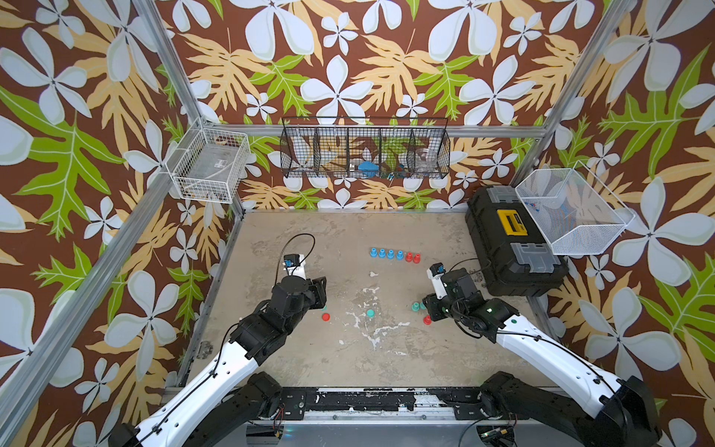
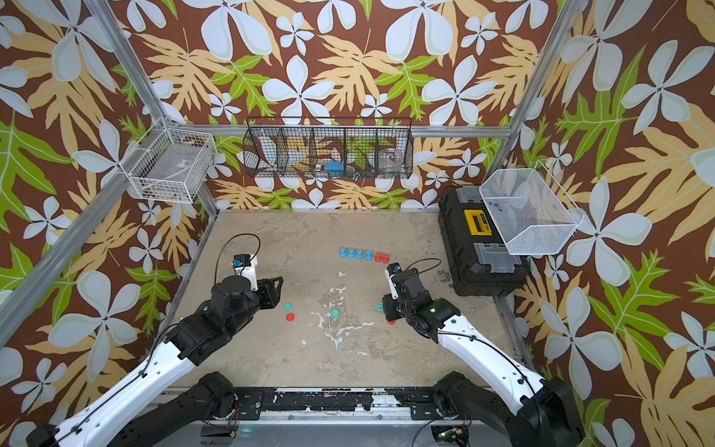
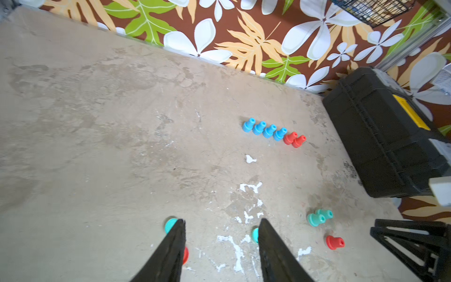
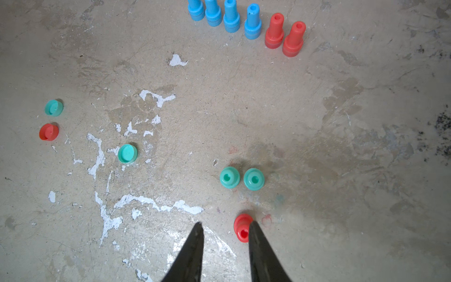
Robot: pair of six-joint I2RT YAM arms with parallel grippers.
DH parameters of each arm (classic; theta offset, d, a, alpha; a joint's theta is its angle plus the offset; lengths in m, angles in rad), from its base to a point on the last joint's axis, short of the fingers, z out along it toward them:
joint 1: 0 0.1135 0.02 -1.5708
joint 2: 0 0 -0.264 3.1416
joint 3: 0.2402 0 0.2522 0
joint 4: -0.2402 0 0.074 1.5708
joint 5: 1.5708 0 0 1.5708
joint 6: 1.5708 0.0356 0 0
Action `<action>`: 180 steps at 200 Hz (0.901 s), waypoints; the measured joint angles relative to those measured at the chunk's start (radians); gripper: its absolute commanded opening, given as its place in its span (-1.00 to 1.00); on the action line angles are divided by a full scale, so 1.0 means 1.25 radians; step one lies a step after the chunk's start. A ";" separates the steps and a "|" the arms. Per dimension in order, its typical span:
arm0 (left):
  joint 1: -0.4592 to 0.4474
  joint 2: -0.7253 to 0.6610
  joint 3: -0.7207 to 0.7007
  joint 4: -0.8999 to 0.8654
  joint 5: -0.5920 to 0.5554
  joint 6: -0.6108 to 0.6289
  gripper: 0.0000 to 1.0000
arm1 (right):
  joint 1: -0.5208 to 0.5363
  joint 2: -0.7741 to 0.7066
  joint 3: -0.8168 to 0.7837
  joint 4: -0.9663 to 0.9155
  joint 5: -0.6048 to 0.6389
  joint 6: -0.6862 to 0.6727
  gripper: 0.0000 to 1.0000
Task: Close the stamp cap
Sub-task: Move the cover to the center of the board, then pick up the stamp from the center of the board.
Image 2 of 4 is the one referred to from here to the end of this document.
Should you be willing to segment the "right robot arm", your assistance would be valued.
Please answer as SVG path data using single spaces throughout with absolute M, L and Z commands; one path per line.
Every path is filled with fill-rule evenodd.
M 451 372 L 433 387 L 439 412 L 478 420 L 514 446 L 577 446 L 586 430 L 570 386 L 521 365 L 482 335 L 444 298 L 433 299 L 415 268 L 385 269 L 389 294 L 383 298 L 389 322 L 405 320 L 419 335 L 452 352 L 485 382 L 471 383 Z

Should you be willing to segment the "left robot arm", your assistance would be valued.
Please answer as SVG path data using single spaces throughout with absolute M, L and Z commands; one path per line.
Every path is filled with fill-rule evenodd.
M 194 421 L 225 415 L 235 400 L 232 383 L 215 372 L 179 400 L 144 408 L 178 379 L 226 346 L 255 314 L 275 308 L 283 279 L 251 282 L 229 276 L 214 284 L 210 299 L 169 326 L 149 356 L 104 396 L 60 424 L 44 424 L 26 438 L 29 446 L 152 446 Z

